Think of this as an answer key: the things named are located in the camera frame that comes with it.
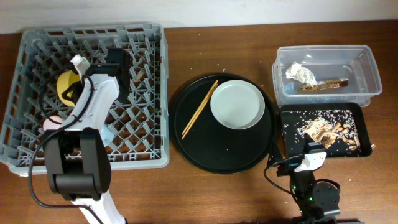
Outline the yellow bowl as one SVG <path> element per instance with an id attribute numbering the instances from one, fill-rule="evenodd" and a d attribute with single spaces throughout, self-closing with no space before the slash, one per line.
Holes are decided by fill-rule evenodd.
<path id="1" fill-rule="evenodd" d="M 83 91 L 80 76 L 69 70 L 62 73 L 57 80 L 57 94 L 61 102 L 75 107 Z"/>

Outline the food scraps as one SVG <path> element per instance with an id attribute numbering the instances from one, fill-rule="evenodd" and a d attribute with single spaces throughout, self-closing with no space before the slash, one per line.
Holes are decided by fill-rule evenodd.
<path id="1" fill-rule="evenodd" d="M 322 144 L 326 150 L 342 145 L 350 153 L 361 151 L 359 129 L 350 110 L 298 111 L 298 121 L 294 123 L 294 142 L 309 135 L 310 139 Z"/>

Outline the light blue plastic cup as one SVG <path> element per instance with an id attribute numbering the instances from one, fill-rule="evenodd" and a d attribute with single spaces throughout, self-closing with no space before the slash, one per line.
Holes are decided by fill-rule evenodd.
<path id="1" fill-rule="evenodd" d="M 112 143 L 115 137 L 115 134 L 108 128 L 108 125 L 106 123 L 104 123 L 100 135 L 104 147 L 107 147 L 110 143 Z"/>

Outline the pink plastic cup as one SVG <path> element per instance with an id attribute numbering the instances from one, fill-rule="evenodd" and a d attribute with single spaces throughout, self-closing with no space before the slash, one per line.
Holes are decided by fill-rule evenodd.
<path id="1" fill-rule="evenodd" d="M 44 131 L 46 130 L 56 130 L 60 127 L 60 125 L 65 121 L 63 118 L 59 116 L 51 116 L 50 119 L 53 121 L 50 121 L 48 118 L 44 121 L 43 123 L 43 129 Z"/>

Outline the gold snack wrapper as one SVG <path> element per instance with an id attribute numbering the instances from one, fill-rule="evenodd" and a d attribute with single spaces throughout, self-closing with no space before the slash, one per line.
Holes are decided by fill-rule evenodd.
<path id="1" fill-rule="evenodd" d="M 311 86 L 309 84 L 303 85 L 299 91 L 319 91 L 319 90 L 328 90 L 334 88 L 343 88 L 347 87 L 349 84 L 349 80 L 347 78 L 340 78 L 336 80 L 323 80 L 319 81 L 316 85 Z"/>

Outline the light grey plate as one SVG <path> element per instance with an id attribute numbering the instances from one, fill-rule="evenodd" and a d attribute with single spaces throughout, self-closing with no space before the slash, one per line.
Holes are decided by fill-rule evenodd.
<path id="1" fill-rule="evenodd" d="M 215 119 L 230 129 L 248 129 L 257 124 L 266 110 L 258 87 L 244 80 L 229 80 L 213 92 L 210 108 Z"/>

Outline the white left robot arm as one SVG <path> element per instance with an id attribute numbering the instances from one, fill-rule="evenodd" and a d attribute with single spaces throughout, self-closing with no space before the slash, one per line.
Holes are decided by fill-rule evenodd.
<path id="1" fill-rule="evenodd" d="M 111 165 L 101 132 L 112 104 L 128 101 L 131 55 L 122 48 L 108 49 L 103 63 L 74 56 L 61 69 L 57 93 L 73 111 L 57 121 L 48 116 L 36 151 L 44 152 L 52 192 L 78 208 L 89 223 L 126 223 L 118 212 L 109 186 Z"/>

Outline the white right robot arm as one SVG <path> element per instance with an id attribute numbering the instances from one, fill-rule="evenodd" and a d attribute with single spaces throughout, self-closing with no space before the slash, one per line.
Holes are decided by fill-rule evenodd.
<path id="1" fill-rule="evenodd" d="M 336 223 L 340 213 L 340 185 L 329 179 L 316 179 L 314 172 L 323 166 L 326 149 L 308 134 L 301 154 L 280 161 L 277 176 L 288 176 L 289 190 L 300 209 L 294 223 Z"/>

